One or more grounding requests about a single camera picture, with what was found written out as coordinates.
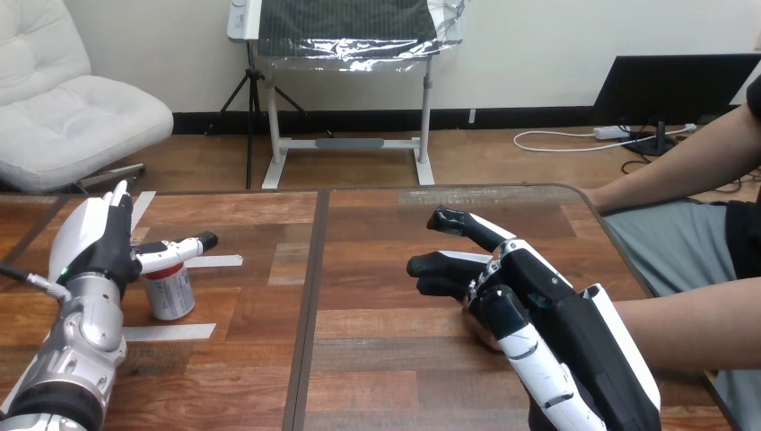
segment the power strip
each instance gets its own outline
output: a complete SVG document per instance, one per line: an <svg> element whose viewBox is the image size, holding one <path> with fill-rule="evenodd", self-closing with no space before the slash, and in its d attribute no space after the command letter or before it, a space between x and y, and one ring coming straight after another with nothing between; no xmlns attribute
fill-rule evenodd
<svg viewBox="0 0 761 431"><path fill-rule="evenodd" d="M629 137L629 134L632 132L632 128L629 126L622 126L621 128L618 126L595 128L595 138L600 141L606 141L609 139L619 139L620 137Z"/></svg>

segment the person's arm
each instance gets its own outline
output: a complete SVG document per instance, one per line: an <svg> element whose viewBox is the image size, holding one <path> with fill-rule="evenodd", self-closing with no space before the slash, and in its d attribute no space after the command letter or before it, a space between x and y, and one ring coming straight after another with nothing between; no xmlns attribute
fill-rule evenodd
<svg viewBox="0 0 761 431"><path fill-rule="evenodd" d="M761 278L615 303L654 368L761 368Z"/></svg>
<svg viewBox="0 0 761 431"><path fill-rule="evenodd" d="M607 213L712 190L761 165L761 119L748 105L716 119L655 162L584 192Z"/></svg>

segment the robotic arm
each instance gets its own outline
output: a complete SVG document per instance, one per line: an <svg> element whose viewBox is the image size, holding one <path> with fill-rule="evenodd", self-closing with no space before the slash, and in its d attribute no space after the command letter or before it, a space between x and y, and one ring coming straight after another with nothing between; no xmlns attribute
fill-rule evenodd
<svg viewBox="0 0 761 431"><path fill-rule="evenodd" d="M8 408L0 431L98 431L116 368L127 356L120 309L127 284L211 250L213 233L130 246L132 199L121 181L85 200L64 222L50 253L49 276L0 264L0 274L53 296L59 314Z"/></svg>
<svg viewBox="0 0 761 431"><path fill-rule="evenodd" d="M540 415L533 431L660 429L652 375L600 285L576 294L526 241L477 215L437 208L428 229L494 256L436 251L407 272L423 295L451 296L488 328Z"/></svg>

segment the black tripod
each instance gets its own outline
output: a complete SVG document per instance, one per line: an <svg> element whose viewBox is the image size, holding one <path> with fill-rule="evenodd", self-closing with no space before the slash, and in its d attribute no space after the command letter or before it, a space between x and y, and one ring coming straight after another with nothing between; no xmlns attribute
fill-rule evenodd
<svg viewBox="0 0 761 431"><path fill-rule="evenodd" d="M222 109L219 111L219 118L222 119L225 112L227 112L227 108L230 107L230 104L235 99L235 96L238 95L238 92L241 91L241 88L243 88L243 85L250 81L249 85L249 114L247 116L248 123L249 123L249 133L248 133L248 151L246 153L246 189L251 188L251 145L253 144L253 135L254 135L254 113L256 113L256 119L257 119L257 127L261 124L262 119L262 111L259 107L259 90L257 87L257 82L259 80L264 81L265 77L256 70L254 67L254 62L251 61L251 45L249 42L246 42L246 52L249 55L249 68L246 69L246 75L243 76L243 79L241 79L241 82L238 84L237 87L235 87L235 91L232 92L230 95L230 98L227 99L227 102L222 106ZM283 90L280 90L280 88L275 86L275 91L280 94L280 96L285 99L288 103L291 104L296 110L299 111L299 113L302 115L302 117L307 120L308 122L312 122L312 119L309 116L309 113L299 106L298 103L296 103L293 99L291 99L288 94L285 94ZM208 129L206 130L206 135L214 135L222 133L222 131L216 131L214 130L214 124L210 124ZM333 133L325 128L325 134L328 135L328 137L333 137Z"/></svg>

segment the wood grain tabletop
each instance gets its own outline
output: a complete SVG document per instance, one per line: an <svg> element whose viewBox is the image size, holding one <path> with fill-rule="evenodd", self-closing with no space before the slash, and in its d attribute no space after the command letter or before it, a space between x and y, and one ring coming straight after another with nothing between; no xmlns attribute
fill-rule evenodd
<svg viewBox="0 0 761 431"><path fill-rule="evenodd" d="M35 235L32 228L40 224L48 212L55 210L57 202L55 197L0 196L1 260L15 259L13 249L22 245L26 235Z"/></svg>
<svg viewBox="0 0 761 431"><path fill-rule="evenodd" d="M0 197L0 257L47 275L52 240L83 199L43 199ZM456 302L421 296L405 271L415 254L482 252L425 229L440 204L528 240L577 289L646 295L581 195L562 186L159 195L133 243L211 230L220 242L210 254L244 261L190 269L197 306L175 322L151 317L140 282L128 287L125 326L216 326L210 339L130 342L105 429L528 429L527 395L503 355L468 332ZM0 279L3 395L56 313L55 301ZM664 430L730 429L704 376L657 380Z"/></svg>

